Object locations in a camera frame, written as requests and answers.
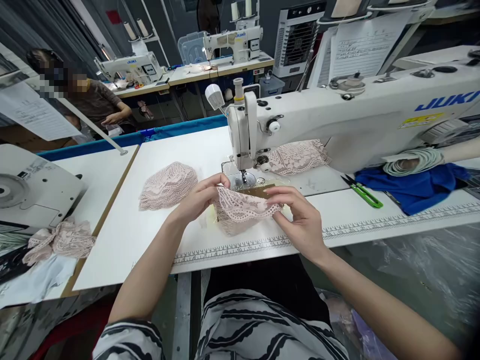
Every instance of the evaporative air cooler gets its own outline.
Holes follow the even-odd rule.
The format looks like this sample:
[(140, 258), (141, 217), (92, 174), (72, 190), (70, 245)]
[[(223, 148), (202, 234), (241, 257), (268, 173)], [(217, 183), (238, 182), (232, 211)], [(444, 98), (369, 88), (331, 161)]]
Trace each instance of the evaporative air cooler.
[(280, 11), (273, 65), (276, 77), (304, 72), (309, 51), (319, 32), (317, 20), (323, 16), (326, 5), (326, 0), (316, 1)]

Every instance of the juki logo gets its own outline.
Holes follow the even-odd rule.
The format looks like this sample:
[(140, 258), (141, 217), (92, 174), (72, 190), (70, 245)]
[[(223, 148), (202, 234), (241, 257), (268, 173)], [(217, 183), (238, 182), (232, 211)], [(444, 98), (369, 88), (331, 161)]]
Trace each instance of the juki logo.
[(480, 90), (476, 92), (467, 92), (465, 94), (451, 95), (445, 100), (445, 96), (436, 97), (428, 105), (420, 104), (415, 111), (443, 108), (450, 105), (471, 103), (480, 95)]

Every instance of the sewing machine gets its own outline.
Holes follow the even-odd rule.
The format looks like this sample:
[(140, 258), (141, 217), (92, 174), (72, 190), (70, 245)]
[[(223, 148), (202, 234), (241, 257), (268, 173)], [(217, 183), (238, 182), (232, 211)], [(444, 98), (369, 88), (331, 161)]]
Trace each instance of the sewing machine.
[(82, 180), (15, 145), (0, 145), (0, 154), (0, 233), (56, 227), (82, 191)]
[(117, 72), (132, 73), (133, 79), (140, 85), (156, 83), (163, 75), (163, 70), (152, 51), (109, 61), (99, 61), (95, 58), (94, 61), (102, 74), (112, 83)]
[[(455, 134), (450, 124), (463, 126), (448, 120), (480, 114), (480, 66), (469, 61), (446, 64), (457, 68), (451, 73), (416, 69), (414, 75), (410, 69), (387, 80), (356, 74), (332, 79), (327, 87), (258, 100), (235, 79), (235, 98), (241, 100), (225, 110), (234, 164), (245, 182), (248, 169), (270, 170), (269, 152), (276, 147), (320, 139), (330, 167), (351, 174), (383, 164), (385, 156), (437, 144), (436, 134)], [(215, 102), (213, 93), (207, 91), (207, 99), (218, 109), (223, 99)], [(445, 162), (480, 156), (479, 140), (443, 148)]]
[(260, 40), (263, 29), (257, 25), (236, 31), (225, 31), (215, 35), (204, 35), (203, 46), (206, 58), (211, 60), (215, 49), (231, 48), (233, 50), (232, 64), (240, 64), (260, 56)]

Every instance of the pink lace fabric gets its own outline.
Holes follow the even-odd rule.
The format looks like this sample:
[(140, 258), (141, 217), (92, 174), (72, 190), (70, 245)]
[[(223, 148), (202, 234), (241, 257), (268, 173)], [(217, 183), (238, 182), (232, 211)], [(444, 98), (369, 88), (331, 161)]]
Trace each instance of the pink lace fabric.
[(52, 252), (69, 258), (86, 258), (96, 239), (92, 236), (88, 221), (75, 224), (75, 219), (70, 216), (60, 222), (52, 232), (43, 228), (32, 235), (28, 240), (31, 250), (25, 254), (22, 261), (32, 266), (40, 260), (48, 259)]
[(282, 208), (268, 205), (261, 197), (242, 194), (219, 186), (218, 200), (213, 202), (218, 225), (228, 236), (238, 235)]
[(268, 154), (272, 173), (291, 176), (327, 165), (330, 158), (320, 140), (291, 142)]
[(171, 208), (181, 202), (198, 182), (197, 173), (192, 167), (175, 161), (147, 179), (140, 194), (138, 209)]

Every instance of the person's left hand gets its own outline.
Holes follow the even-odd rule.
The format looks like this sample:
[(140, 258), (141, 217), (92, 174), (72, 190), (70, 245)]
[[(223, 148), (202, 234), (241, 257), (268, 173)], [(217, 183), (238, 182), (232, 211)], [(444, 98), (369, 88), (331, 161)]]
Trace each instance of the person's left hand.
[(103, 126), (105, 125), (113, 125), (117, 124), (122, 120), (122, 114), (119, 112), (115, 112), (113, 114), (108, 115), (104, 121), (101, 122)]
[(230, 188), (230, 180), (222, 172), (200, 181), (168, 217), (187, 226), (212, 204), (212, 200), (219, 197), (216, 186), (220, 183)]

